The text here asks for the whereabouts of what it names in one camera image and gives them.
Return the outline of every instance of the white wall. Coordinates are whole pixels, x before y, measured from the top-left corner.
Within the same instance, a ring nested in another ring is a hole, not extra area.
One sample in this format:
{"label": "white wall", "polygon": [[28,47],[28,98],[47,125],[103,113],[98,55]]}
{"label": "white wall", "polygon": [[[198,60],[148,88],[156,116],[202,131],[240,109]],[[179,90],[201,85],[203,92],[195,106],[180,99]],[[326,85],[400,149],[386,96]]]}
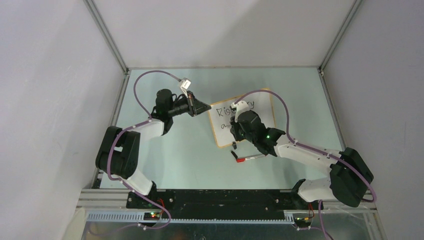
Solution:
{"label": "white wall", "polygon": [[60,239],[123,74],[83,1],[0,2],[1,238]]}
{"label": "white wall", "polygon": [[354,0],[97,0],[129,67],[318,66]]}
{"label": "white wall", "polygon": [[424,1],[365,1],[324,73],[388,239],[424,239]]}

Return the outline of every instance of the cable connector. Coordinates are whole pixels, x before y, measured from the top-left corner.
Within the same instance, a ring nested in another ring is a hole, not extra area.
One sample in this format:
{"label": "cable connector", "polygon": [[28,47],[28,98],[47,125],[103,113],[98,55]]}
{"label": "cable connector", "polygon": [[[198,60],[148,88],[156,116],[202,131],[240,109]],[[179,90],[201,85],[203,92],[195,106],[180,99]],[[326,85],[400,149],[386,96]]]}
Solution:
{"label": "cable connector", "polygon": [[187,89],[189,89],[190,84],[192,84],[192,82],[190,80],[188,80],[186,77],[184,77],[183,79],[181,79],[181,81],[178,83],[179,88],[181,89],[182,93],[188,98],[189,96],[187,95]]}

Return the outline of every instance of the whiteboard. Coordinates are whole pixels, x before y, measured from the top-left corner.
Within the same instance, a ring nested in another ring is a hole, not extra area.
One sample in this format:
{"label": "whiteboard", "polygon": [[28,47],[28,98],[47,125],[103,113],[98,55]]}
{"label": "whiteboard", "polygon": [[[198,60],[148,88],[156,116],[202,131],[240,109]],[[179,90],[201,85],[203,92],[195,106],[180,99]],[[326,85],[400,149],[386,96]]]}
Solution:
{"label": "whiteboard", "polygon": [[[212,108],[207,113],[209,114],[213,137],[215,138],[215,143],[218,148],[228,147],[236,141],[230,133],[230,118],[234,116],[236,112],[231,111],[230,105],[241,96],[242,95],[235,96],[210,105]],[[271,94],[267,92],[256,92],[243,98],[243,101],[247,102],[250,110],[255,111],[259,115],[265,127],[276,127]]]}

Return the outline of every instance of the light blue tabletop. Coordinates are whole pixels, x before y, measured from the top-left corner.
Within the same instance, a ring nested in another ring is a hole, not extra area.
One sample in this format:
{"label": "light blue tabletop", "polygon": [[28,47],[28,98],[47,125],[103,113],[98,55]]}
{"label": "light blue tabletop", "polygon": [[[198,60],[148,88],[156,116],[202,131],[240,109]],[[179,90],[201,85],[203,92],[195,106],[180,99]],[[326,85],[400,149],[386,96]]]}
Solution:
{"label": "light blue tabletop", "polygon": [[[212,104],[252,90],[269,88],[280,95],[290,114],[290,135],[300,142],[341,150],[330,108],[317,72],[313,67],[278,68],[188,68],[163,69],[191,80],[189,90],[200,101]],[[137,104],[133,86],[148,70],[132,70],[120,109],[117,126],[128,127],[147,119]],[[140,101],[151,111],[156,92],[170,89],[180,94],[177,81],[162,73],[151,73],[137,84]],[[273,98],[276,127],[286,130],[283,105]],[[299,179],[318,179],[317,170],[287,158],[274,156],[236,163],[231,146],[218,148],[208,114],[188,114],[173,118],[164,136],[142,144],[138,168],[160,189],[291,189]],[[248,141],[239,142],[239,157],[258,154]],[[100,188],[125,188],[103,175]]]}

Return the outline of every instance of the white marker with red cap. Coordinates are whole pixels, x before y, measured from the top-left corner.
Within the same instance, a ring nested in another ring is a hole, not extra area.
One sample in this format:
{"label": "white marker with red cap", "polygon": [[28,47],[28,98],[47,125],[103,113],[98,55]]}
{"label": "white marker with red cap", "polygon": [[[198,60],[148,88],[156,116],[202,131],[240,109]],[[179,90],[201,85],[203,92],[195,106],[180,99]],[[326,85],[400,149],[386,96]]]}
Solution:
{"label": "white marker with red cap", "polygon": [[255,155],[255,156],[247,156],[247,157],[242,157],[242,158],[237,158],[236,161],[237,163],[241,163],[247,160],[252,160],[252,159],[258,159],[258,158],[262,158],[265,157],[266,155],[264,154],[259,154],[259,155]]}

